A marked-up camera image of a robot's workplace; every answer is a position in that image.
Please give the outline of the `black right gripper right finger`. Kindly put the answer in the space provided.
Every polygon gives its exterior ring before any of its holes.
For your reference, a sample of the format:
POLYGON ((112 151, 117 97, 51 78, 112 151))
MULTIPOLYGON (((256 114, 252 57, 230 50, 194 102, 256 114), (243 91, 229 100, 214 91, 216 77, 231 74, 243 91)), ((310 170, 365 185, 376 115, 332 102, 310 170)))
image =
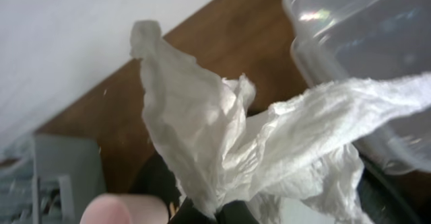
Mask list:
POLYGON ((217 214, 218 224, 259 224, 244 201, 236 200, 225 204, 217 214))

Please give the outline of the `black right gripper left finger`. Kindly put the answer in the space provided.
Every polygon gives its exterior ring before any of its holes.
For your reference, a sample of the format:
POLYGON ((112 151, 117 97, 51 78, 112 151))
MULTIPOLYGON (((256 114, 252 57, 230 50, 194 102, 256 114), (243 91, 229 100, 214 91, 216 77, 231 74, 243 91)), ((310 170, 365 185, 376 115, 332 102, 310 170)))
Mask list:
POLYGON ((199 212, 191 199, 186 198, 173 215, 168 224, 217 224, 215 219, 210 219, 199 212))

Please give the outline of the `pink plastic cup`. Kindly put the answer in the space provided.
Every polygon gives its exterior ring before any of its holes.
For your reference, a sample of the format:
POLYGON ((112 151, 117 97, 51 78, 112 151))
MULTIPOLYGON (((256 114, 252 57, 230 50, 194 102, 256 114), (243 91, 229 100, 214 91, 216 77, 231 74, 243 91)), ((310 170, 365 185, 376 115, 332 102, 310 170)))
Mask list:
POLYGON ((80 224, 167 224, 168 209, 158 197, 101 194, 85 209, 80 224))

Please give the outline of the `white paper napkin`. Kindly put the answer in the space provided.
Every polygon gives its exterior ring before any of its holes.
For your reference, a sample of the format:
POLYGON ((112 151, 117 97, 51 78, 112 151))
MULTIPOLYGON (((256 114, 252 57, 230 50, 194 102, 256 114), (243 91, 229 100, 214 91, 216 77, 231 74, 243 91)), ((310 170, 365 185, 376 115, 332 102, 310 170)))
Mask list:
POLYGON ((369 223, 354 141, 430 107, 430 74, 422 73, 324 83, 247 116, 256 94, 247 77, 200 67, 163 39, 155 21, 136 22, 130 43, 152 143, 209 218, 242 200, 260 223, 279 223, 282 202, 296 199, 336 223, 369 223))

